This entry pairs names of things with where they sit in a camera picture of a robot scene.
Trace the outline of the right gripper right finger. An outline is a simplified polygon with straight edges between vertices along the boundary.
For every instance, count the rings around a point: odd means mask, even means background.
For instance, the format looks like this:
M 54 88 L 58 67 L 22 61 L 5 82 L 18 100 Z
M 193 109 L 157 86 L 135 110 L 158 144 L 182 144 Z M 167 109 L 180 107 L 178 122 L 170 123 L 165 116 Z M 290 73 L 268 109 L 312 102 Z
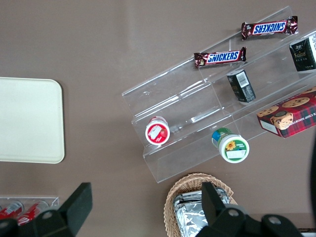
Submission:
M 208 225 L 211 226 L 217 219 L 217 216 L 225 209 L 225 205 L 220 199 L 214 186 L 210 182 L 202 183 L 202 209 L 204 211 Z

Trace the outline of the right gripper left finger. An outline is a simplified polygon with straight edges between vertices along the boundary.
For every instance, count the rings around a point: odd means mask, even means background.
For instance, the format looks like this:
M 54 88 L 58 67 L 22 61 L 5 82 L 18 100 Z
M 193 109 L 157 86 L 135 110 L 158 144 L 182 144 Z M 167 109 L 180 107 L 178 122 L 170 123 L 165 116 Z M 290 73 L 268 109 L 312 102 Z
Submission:
M 58 211 L 66 222 L 71 234 L 75 237 L 93 207 L 91 183 L 81 183 Z

